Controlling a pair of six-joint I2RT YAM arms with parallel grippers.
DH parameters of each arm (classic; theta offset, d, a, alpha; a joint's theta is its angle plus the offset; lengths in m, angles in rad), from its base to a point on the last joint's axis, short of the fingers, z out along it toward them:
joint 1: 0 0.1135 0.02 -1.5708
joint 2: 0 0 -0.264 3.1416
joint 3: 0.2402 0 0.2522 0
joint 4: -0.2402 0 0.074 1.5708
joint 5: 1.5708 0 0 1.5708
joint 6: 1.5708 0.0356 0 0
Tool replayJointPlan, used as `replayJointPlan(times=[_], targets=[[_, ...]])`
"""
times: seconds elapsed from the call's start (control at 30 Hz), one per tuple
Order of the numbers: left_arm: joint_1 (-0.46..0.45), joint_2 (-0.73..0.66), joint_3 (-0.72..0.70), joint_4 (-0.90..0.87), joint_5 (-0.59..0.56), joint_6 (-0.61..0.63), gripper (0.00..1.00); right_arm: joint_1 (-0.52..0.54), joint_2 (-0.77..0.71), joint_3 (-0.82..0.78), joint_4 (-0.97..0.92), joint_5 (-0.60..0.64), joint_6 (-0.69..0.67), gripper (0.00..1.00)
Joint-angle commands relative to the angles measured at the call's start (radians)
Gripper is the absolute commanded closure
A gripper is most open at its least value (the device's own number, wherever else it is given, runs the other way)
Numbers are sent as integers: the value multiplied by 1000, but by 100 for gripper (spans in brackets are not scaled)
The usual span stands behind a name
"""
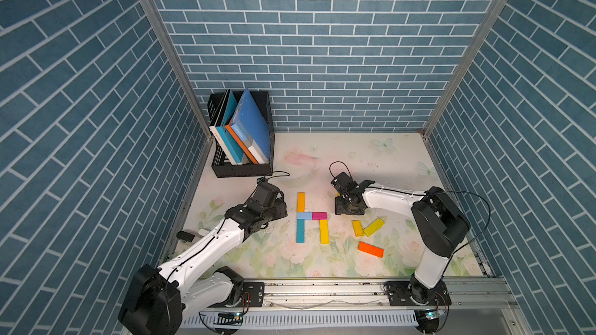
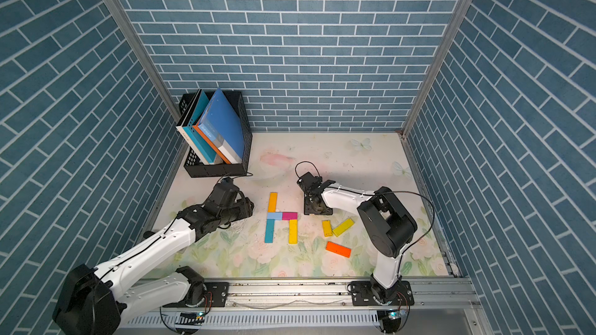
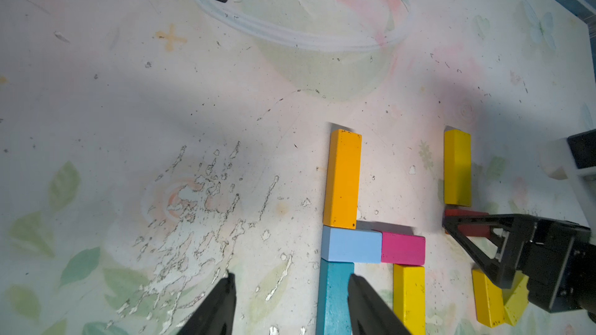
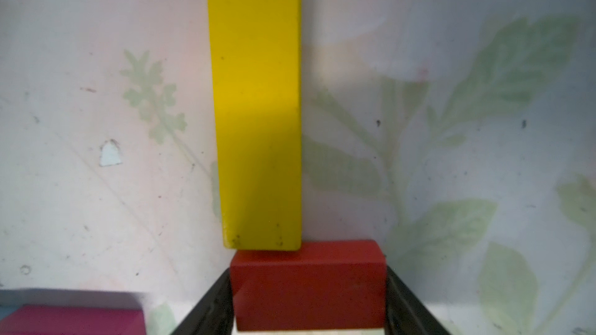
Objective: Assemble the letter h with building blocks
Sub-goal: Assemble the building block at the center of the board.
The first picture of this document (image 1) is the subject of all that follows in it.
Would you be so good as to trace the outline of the orange-yellow long block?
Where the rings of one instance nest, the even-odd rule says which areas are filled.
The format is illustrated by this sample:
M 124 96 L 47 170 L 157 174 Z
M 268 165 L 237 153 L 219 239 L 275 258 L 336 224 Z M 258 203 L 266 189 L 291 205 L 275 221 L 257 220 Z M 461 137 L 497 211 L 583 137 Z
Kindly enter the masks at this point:
M 306 194 L 304 192 L 299 192 L 297 194 L 297 199 L 296 199 L 296 211 L 298 213 L 305 212 L 305 206 L 306 206 Z

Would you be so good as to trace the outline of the yellow long block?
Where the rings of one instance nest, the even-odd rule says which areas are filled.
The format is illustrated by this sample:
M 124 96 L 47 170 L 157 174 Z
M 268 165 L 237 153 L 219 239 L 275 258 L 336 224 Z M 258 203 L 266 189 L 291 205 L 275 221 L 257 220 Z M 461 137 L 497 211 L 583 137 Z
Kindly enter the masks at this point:
M 329 244 L 329 229 L 328 229 L 328 220 L 319 220 L 319 227 L 320 227 L 320 241 L 321 244 Z

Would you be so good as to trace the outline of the teal long block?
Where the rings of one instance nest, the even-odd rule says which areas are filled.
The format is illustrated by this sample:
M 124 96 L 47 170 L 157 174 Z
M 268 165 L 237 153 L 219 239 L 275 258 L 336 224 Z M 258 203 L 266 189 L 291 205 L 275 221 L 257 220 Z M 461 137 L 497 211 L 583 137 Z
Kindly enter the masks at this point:
M 296 221 L 296 242 L 305 243 L 305 220 Z

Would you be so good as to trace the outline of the lime yellow block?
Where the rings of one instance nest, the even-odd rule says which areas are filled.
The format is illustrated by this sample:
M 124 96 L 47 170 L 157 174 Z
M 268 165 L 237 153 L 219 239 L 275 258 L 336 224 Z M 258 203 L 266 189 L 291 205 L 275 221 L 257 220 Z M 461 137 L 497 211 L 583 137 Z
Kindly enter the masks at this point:
M 383 219 L 377 218 L 374 221 L 372 221 L 371 224 L 364 228 L 363 233 L 367 237 L 371 237 L 373 234 L 375 234 L 375 232 L 377 232 L 381 227 L 383 227 L 384 224 L 385 222 L 383 221 Z

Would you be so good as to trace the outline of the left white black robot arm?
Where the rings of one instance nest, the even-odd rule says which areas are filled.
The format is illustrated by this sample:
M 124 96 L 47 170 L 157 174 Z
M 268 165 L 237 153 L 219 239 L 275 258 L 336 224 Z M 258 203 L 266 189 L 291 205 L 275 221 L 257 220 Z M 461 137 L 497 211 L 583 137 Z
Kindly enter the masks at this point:
M 219 268 L 208 279 L 203 274 L 252 234 L 285 217 L 283 192 L 259 179 L 248 199 L 228 209 L 192 247 L 157 268 L 144 265 L 133 275 L 119 322 L 132 334 L 174 334 L 184 320 L 212 305 L 242 303 L 244 279 L 233 269 Z

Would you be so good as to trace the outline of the magenta block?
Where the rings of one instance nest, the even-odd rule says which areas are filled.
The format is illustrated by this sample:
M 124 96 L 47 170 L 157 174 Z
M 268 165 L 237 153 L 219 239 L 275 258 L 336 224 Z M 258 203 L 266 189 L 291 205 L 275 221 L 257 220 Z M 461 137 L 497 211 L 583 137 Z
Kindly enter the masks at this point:
M 311 219 L 312 220 L 327 220 L 327 213 L 326 212 L 312 212 Z

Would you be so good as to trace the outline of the light blue block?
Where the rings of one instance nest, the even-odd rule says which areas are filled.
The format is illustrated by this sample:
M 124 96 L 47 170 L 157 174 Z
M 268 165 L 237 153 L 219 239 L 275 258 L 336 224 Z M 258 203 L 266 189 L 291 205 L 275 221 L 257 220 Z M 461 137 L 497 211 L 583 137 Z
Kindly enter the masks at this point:
M 298 220 L 313 220 L 313 213 L 312 212 L 298 212 L 296 214 L 296 218 Z

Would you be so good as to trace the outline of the orange block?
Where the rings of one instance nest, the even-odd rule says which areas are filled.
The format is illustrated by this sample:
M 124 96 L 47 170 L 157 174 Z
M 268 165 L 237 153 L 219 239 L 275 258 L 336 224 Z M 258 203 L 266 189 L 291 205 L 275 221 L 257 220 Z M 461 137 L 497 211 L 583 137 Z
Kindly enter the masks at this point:
M 384 256 L 383 248 L 373 246 L 373 245 L 363 242 L 363 241 L 359 242 L 358 250 L 365 254 L 369 254 L 369 255 L 372 255 L 372 256 L 378 257 L 378 258 L 383 258 L 383 256 Z

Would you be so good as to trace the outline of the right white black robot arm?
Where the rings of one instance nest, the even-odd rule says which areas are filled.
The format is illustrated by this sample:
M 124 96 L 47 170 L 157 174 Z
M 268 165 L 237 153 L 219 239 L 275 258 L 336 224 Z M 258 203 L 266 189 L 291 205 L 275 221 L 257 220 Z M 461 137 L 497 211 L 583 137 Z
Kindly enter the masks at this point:
M 383 209 L 414 219 L 425 249 L 408 283 L 408 299 L 419 306 L 431 304 L 456 248 L 470 230 L 464 212 L 446 191 L 435 186 L 422 193 L 407 192 L 370 180 L 357 183 L 345 172 L 336 175 L 331 184 L 338 192 L 338 216 L 361 216 L 367 209 Z

